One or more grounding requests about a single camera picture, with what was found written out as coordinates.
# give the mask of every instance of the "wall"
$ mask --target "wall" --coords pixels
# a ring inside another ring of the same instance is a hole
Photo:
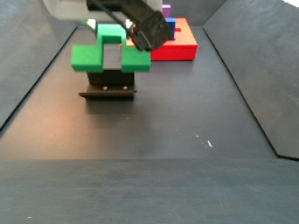
[[[299,9],[229,0],[205,24],[280,155],[299,158]]]
[[[39,0],[0,0],[0,129],[42,77],[77,25],[50,16]]]

